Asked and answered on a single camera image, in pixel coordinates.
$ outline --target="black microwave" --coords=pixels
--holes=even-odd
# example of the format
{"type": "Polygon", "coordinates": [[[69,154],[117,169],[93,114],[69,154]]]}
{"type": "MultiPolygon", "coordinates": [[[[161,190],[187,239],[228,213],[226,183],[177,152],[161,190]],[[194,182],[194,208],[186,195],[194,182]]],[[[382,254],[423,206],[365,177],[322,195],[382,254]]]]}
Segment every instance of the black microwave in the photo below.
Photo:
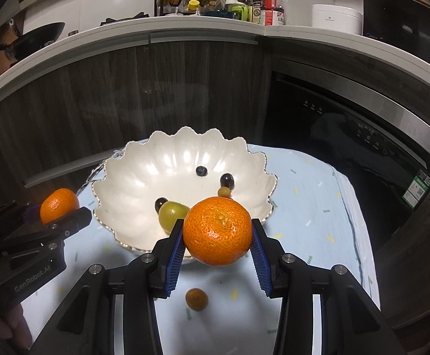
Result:
{"type": "Polygon", "coordinates": [[[415,0],[363,0],[363,36],[430,64],[430,7],[415,0]]]}

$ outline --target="plastic bottle with red label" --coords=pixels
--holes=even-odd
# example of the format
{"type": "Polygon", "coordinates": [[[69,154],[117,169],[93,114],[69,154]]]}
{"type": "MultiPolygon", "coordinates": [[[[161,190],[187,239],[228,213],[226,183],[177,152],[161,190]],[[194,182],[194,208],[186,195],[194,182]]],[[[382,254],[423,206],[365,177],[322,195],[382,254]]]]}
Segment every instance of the plastic bottle with red label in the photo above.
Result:
{"type": "Polygon", "coordinates": [[[261,25],[284,25],[282,0],[263,0],[261,5],[261,25]]]}

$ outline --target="frying pan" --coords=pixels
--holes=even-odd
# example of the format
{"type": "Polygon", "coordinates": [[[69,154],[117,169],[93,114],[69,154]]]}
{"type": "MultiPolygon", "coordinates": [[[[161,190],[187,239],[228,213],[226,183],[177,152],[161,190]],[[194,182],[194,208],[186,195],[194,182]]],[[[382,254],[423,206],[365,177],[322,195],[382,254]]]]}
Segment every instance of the frying pan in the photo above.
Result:
{"type": "Polygon", "coordinates": [[[10,61],[21,61],[44,48],[49,41],[57,40],[64,30],[64,26],[64,22],[53,22],[33,29],[18,37],[11,44],[0,44],[0,51],[5,51],[6,57],[10,61]]]}

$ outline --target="bottle cap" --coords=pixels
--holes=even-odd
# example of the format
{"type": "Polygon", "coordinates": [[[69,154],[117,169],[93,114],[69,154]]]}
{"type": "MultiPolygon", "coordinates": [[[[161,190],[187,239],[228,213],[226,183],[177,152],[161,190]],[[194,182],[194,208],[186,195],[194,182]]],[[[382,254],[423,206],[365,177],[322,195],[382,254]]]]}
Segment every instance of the bottle cap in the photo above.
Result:
{"type": "Polygon", "coordinates": [[[197,0],[190,0],[188,2],[188,9],[191,11],[194,11],[198,8],[198,6],[200,5],[200,1],[197,0]]]}
{"type": "Polygon", "coordinates": [[[225,4],[239,4],[238,0],[225,0],[225,4]]]}

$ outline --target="small white dish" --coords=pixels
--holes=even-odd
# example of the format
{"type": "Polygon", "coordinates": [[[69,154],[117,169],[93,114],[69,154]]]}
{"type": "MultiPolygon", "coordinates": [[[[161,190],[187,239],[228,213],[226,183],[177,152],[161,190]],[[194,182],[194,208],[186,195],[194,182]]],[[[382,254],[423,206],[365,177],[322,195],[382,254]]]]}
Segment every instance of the small white dish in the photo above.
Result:
{"type": "MultiPolygon", "coordinates": [[[[264,222],[272,213],[269,197],[277,177],[266,173],[263,152],[251,153],[243,138],[226,140],[217,129],[197,134],[183,127],[175,135],[154,132],[145,143],[130,141],[120,159],[104,163],[105,178],[92,184],[98,200],[95,218],[110,230],[118,243],[139,252],[150,252],[168,235],[159,225],[154,202],[159,197],[192,207],[217,195],[220,176],[231,173],[233,200],[264,222]],[[208,170],[197,176],[197,166],[208,170]]],[[[185,262],[191,258],[185,253],[185,262]]]]}

